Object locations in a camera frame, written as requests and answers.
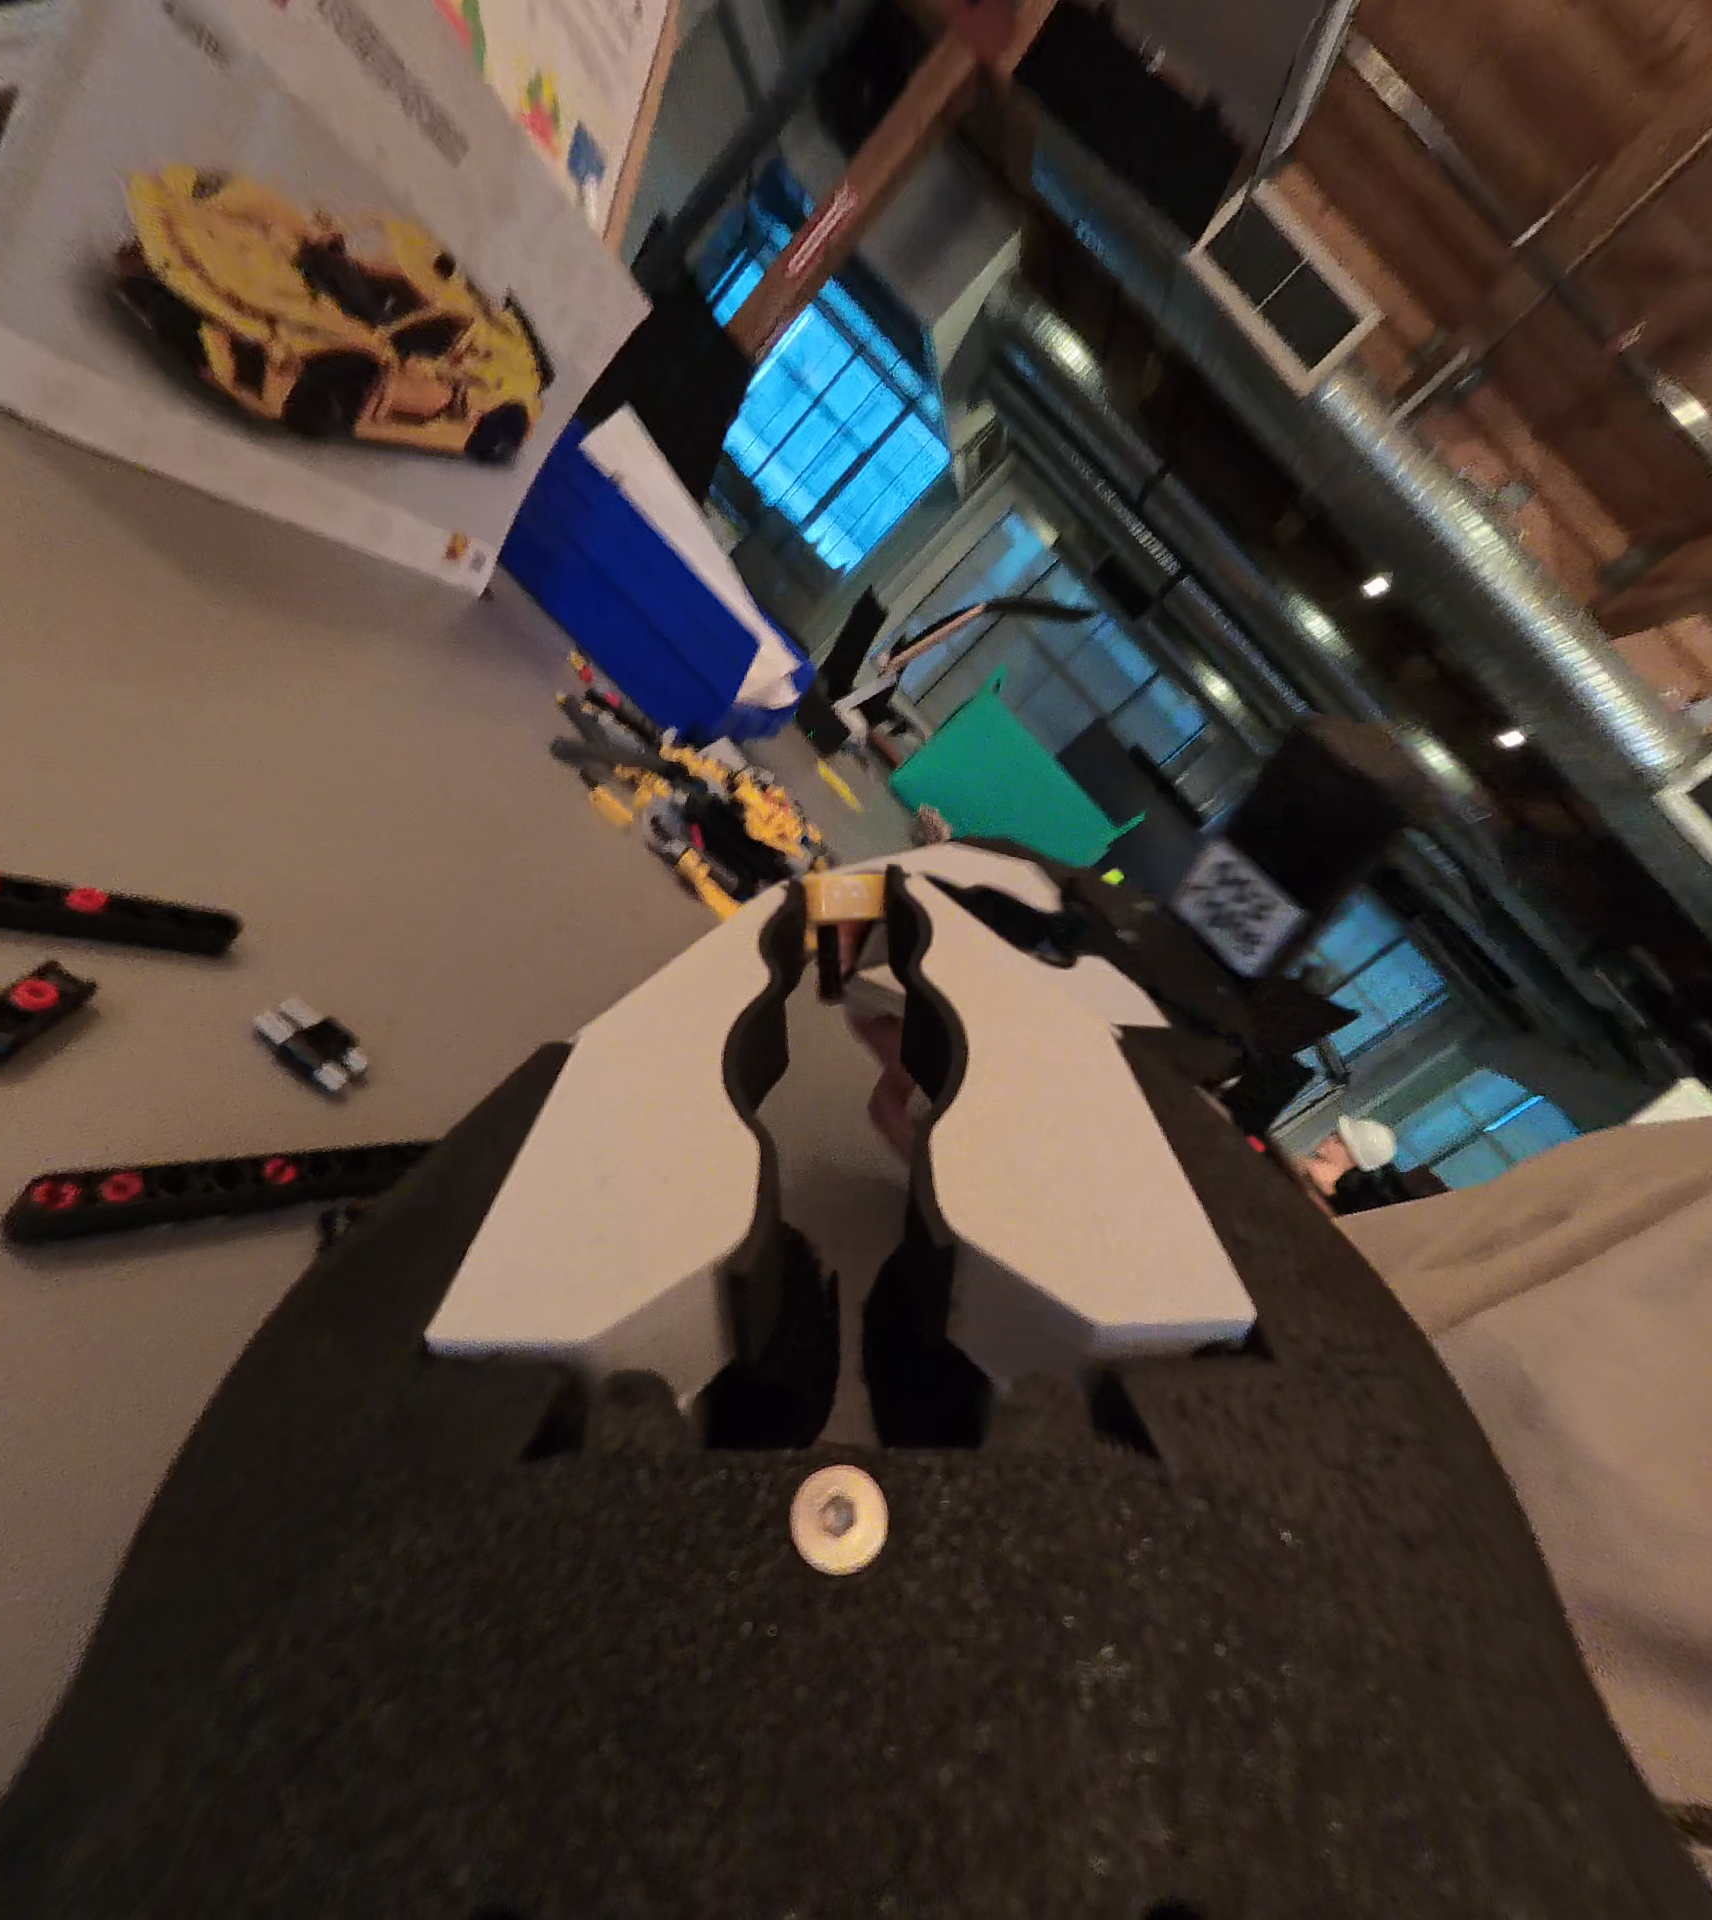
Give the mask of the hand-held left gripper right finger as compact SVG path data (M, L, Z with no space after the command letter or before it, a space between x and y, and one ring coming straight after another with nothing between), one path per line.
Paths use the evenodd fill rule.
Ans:
M885 1449L974 1449L1008 1390L1079 1401L1140 1362L1241 1349L1257 1309L1125 1042L1081 1006L1059 908L885 870L902 1059L928 1101L902 1242L867 1290Z

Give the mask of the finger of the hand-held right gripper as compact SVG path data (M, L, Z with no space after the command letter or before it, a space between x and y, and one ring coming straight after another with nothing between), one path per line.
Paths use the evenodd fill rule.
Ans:
M858 874L890 868L945 883L951 888L988 888L1030 908L1059 908L1059 880L1023 853L1000 853L963 841L902 848L855 863Z
M1153 995L1101 957L1079 958L1079 1006L1114 1036L1171 1031L1171 1021Z

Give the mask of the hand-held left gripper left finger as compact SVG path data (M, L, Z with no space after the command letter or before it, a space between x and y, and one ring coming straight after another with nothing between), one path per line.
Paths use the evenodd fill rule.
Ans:
M455 1358L649 1374L721 1449L830 1414L830 1272L759 1110L789 1069L799 883L716 925L567 1044L425 1329Z

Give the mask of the yellow angled brick piece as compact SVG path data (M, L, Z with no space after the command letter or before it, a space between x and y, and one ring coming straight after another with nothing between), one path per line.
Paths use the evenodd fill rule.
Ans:
M820 1003L840 1005L888 919L888 873L833 870L803 880L805 931Z

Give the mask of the grey desk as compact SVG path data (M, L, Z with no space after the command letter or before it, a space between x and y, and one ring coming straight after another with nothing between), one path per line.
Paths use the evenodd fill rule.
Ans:
M227 958L0 933L98 984L0 1069L0 1215L47 1168L430 1138L705 929L549 763L559 642L0 417L0 868L239 912ZM356 1035L327 1096L251 1021ZM314 1207L0 1239L0 1792Z

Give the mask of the person's right hand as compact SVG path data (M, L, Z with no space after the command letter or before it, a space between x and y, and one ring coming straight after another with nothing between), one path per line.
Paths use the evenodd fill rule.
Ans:
M896 1161L910 1165L922 1093L902 1059L906 1024L894 1014L848 1014L846 1024L876 1067L876 1081L867 1093L867 1123Z

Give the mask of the green folded board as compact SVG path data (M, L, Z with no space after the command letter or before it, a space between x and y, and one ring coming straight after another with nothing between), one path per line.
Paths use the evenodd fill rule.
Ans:
M897 804L932 808L956 841L1010 843L1069 868L1099 868L1143 812L1112 820L1004 700L1005 670L888 778Z

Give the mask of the pile of yellow black bricks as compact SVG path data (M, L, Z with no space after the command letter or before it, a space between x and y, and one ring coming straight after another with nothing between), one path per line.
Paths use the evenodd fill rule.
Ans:
M727 743L690 744L654 723L579 650L549 743L591 808L636 837L716 919L832 865L820 828L765 768Z

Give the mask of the black connector white axles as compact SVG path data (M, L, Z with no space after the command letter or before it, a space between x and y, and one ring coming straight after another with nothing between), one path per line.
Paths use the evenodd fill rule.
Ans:
M264 1009L249 1031L286 1073L316 1093L340 1096L366 1078L368 1059L357 1036L301 998Z

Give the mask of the black beam with red pins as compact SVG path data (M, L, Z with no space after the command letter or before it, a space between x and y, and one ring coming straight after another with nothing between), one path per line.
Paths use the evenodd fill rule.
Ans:
M44 1171L8 1203L0 1237L9 1247L50 1247L366 1203L393 1189L437 1145L427 1138Z
M0 933L219 958L236 946L243 925L215 907L0 873Z

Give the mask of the blue plastic bin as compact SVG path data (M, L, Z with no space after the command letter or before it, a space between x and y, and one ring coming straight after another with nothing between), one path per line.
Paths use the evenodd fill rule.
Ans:
M500 549L507 575L649 721L691 743L759 741L795 706L740 704L751 638L696 582L565 426Z

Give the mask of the white paper sheets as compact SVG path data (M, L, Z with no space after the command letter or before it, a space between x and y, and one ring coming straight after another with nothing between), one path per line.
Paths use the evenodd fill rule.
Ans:
M681 573L751 641L751 657L734 698L748 708L792 708L814 668L762 613L731 555L716 539L704 508L628 404L586 431L581 453L648 522Z

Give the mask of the large paned window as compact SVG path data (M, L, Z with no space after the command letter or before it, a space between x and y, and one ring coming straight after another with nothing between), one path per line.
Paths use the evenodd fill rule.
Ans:
M742 534L832 577L867 564L951 472L928 330L854 255L751 369L709 485Z

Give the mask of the black standing panel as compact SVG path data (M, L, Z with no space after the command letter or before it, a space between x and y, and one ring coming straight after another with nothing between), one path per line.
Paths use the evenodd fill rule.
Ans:
M696 503L704 503L748 397L754 358L727 333L655 218L633 265L649 311L575 411L581 431L633 413Z

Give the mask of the person's beige jacket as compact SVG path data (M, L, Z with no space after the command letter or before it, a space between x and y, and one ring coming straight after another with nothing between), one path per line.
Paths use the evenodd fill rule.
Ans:
M1583 1135L1340 1230L1490 1441L1712 1888L1712 1116Z

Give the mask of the white instruction sheet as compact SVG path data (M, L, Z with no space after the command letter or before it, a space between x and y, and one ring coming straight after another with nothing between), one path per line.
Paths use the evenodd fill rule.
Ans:
M604 246L661 4L227 4L272 73L412 213L461 232L569 202Z

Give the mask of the instruction booklet car picture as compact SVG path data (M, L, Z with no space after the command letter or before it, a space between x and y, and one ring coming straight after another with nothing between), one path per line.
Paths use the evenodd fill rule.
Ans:
M0 413L477 598L648 313L431 4L55 4Z

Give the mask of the silver air duct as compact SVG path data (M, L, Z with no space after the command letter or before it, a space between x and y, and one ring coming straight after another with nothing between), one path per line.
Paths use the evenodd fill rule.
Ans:
M1152 454L1112 402L1081 338L1019 283L989 302L989 327L1011 358L1016 392L1081 435L1104 458L1107 489L1184 559L1214 573L1248 549L1228 537L1169 465ZM1357 378L1331 378L1307 406L1269 381L1266 400L1228 369L1228 398L1254 400L1251 431L1268 450L1304 454L1297 485L1388 570L1391 600L1414 613L1443 661L1486 697L1523 744L1602 818L1712 946L1712 743L1667 712L1599 627L1500 533L1433 454L1386 424Z

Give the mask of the small black frame red centre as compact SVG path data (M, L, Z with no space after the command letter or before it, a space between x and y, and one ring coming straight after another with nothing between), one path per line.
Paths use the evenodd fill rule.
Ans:
M9 1067L76 1021L98 983L46 961L0 988L0 1069Z

